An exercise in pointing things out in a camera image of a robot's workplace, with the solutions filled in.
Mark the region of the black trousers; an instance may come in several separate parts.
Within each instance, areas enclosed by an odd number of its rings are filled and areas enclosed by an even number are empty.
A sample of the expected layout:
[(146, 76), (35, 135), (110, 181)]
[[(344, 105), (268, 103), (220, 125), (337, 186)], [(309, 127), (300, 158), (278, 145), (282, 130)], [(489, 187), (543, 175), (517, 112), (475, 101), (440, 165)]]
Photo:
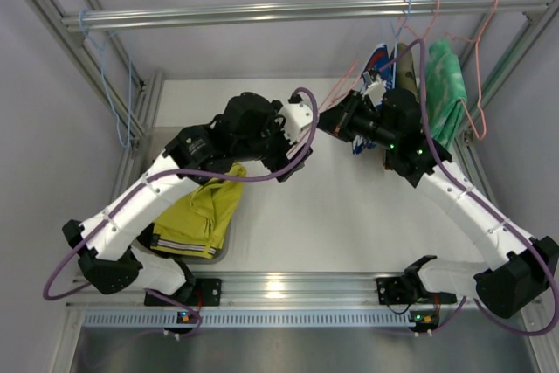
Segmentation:
[(150, 251), (154, 251), (159, 240), (159, 236), (154, 233), (154, 229), (155, 225), (149, 224), (136, 238), (143, 247)]

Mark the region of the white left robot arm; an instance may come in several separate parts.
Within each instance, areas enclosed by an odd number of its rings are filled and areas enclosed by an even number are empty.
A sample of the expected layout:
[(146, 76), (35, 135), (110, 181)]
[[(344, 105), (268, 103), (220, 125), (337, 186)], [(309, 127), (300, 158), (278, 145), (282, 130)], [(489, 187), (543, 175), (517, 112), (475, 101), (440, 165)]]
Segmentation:
[(242, 181), (230, 173), (236, 162), (260, 161), (269, 178), (285, 181), (311, 153), (308, 144), (294, 157), (289, 151), (303, 133), (314, 133), (318, 119), (315, 97), (299, 88), (287, 102), (241, 93), (211, 122), (183, 128), (114, 202), (83, 222), (65, 224), (63, 233), (89, 285), (102, 294), (130, 288), (168, 296), (190, 288), (195, 280), (183, 262), (151, 252), (137, 238), (209, 181)]

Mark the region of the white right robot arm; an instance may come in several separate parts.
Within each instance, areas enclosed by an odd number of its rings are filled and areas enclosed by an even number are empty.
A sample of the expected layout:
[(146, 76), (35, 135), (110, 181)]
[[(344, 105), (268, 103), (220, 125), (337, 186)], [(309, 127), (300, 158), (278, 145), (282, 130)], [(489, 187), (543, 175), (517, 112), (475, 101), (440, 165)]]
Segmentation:
[(465, 179), (450, 153), (427, 133), (424, 100), (393, 89), (374, 107), (352, 92), (321, 113), (318, 127), (344, 142), (361, 136), (383, 148), (389, 167), (431, 199), (483, 258), (472, 263), (427, 255), (410, 264), (400, 278), (408, 301), (461, 295), (508, 319), (547, 290), (558, 293), (557, 243), (519, 228)]

